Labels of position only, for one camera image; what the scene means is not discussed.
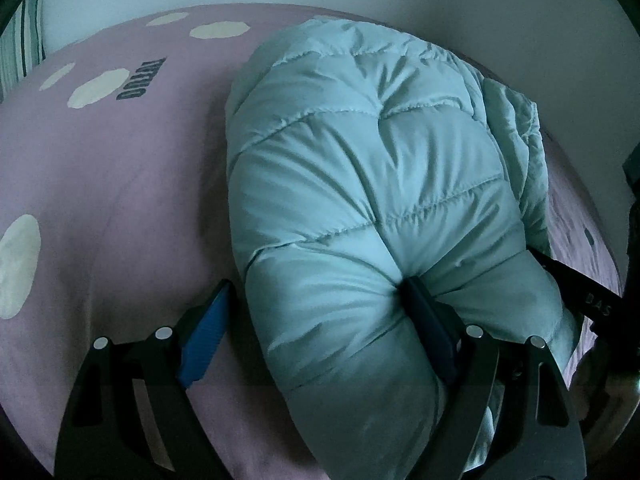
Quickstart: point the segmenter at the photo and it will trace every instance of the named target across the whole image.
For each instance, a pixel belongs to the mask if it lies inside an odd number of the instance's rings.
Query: white wall
[[[44,0],[49,52],[116,23],[204,3],[354,12],[454,48],[538,102],[591,191],[626,269],[632,195],[621,164],[640,140],[640,40],[615,0]]]

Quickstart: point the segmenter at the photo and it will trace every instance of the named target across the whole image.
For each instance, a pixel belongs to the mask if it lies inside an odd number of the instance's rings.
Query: dark spot on bedsheet
[[[589,232],[589,230],[587,228],[584,228],[584,234],[587,237],[587,240],[589,241],[589,245],[591,247],[593,247],[596,243],[596,241],[593,239],[593,236],[591,236],[591,233]]]

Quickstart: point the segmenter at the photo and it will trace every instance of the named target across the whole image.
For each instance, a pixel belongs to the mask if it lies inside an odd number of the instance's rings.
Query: silver screw
[[[94,348],[96,350],[102,350],[109,344],[109,340],[105,337],[99,337],[94,341]]]
[[[171,337],[171,334],[173,333],[174,331],[171,330],[168,326],[163,326],[162,328],[156,330],[156,339],[169,339]]]
[[[540,348],[541,350],[546,346],[546,342],[539,335],[531,336],[531,344],[536,348]]]
[[[466,334],[470,337],[480,339],[484,335],[484,330],[482,330],[478,325],[469,325],[466,327]]]

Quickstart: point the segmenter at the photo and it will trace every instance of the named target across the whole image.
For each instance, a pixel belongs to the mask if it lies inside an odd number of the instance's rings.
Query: quilted fabric
[[[447,392],[396,286],[419,275],[465,322],[578,338],[548,252],[536,105],[452,53],[311,20],[243,67],[226,104],[232,244],[270,371],[332,479],[404,478]],[[469,467],[482,462],[496,409]]]

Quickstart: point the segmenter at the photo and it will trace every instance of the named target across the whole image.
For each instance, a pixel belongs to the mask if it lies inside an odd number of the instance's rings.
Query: mattress
[[[95,338],[139,340],[172,325],[221,278],[242,291],[224,105],[259,44],[318,15],[357,19],[265,4],[147,16],[48,57],[0,105],[0,405],[49,472]],[[593,203],[558,144],[548,134],[544,142],[554,256],[618,292]],[[567,380],[591,343],[584,326]],[[188,396],[235,479],[326,478],[270,378],[243,301]]]

